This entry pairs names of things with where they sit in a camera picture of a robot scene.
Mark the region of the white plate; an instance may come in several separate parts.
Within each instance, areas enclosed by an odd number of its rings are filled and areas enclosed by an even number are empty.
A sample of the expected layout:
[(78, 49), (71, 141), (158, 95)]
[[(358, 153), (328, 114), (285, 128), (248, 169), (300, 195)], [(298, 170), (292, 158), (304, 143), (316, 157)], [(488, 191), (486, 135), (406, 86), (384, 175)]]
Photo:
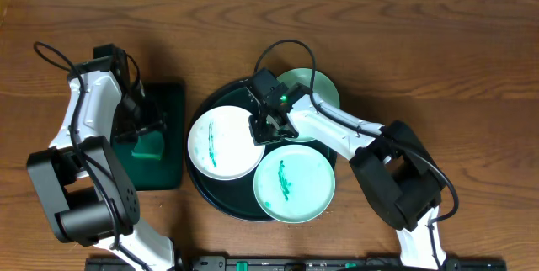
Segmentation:
[(252, 172), (264, 156), (265, 146), (254, 144), (248, 119), (251, 113), (237, 106), (206, 111), (192, 125), (188, 156), (208, 178), (230, 181)]

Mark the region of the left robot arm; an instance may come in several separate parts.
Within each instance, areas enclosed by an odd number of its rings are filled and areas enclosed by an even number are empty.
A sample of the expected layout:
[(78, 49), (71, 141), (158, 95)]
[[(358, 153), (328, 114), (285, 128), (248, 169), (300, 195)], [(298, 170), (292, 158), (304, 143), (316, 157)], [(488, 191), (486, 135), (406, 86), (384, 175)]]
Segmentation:
[(136, 188), (110, 144), (124, 90), (110, 61), (77, 64), (66, 115), (26, 167), (54, 236), (108, 250), (136, 270), (171, 270), (172, 241), (142, 217)]

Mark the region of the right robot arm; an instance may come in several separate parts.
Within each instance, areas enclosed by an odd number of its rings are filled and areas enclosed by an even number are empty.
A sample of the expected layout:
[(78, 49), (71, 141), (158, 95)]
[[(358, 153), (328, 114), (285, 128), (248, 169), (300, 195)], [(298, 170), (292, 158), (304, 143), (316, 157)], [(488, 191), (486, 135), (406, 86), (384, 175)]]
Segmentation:
[(346, 158), (370, 207), (396, 230), (401, 262), (439, 270), (446, 261), (438, 232), (441, 192), (453, 192), (419, 138), (403, 122), (361, 120), (327, 104), (310, 88), (249, 87), (259, 106), (249, 125), (257, 145), (308, 136)]

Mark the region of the green sponge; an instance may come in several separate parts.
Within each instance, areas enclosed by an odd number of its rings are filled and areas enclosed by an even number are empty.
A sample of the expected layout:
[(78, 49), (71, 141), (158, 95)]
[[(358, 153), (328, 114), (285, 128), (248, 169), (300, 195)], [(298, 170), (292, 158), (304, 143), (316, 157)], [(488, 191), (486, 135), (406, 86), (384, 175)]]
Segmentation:
[(131, 150), (131, 155), (138, 159), (161, 160), (164, 148), (163, 133), (155, 130), (138, 137), (136, 145)]

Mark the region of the light green plate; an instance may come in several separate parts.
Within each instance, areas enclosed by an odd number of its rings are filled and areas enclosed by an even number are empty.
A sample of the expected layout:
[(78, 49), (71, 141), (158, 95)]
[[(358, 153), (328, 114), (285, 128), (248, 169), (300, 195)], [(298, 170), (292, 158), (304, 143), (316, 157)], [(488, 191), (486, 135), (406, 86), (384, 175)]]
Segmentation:
[[(288, 88), (291, 88), (296, 83), (300, 83), (307, 87), (310, 86), (312, 70), (310, 68), (296, 68), (282, 73), (277, 77), (280, 83), (284, 83)], [(340, 108), (340, 97), (334, 83), (322, 72), (316, 71), (314, 79), (314, 89), (321, 99), (333, 107)]]
[(319, 151), (287, 145), (262, 159), (253, 177), (253, 193), (271, 218), (285, 223), (310, 221), (328, 208), (335, 190), (334, 170)]

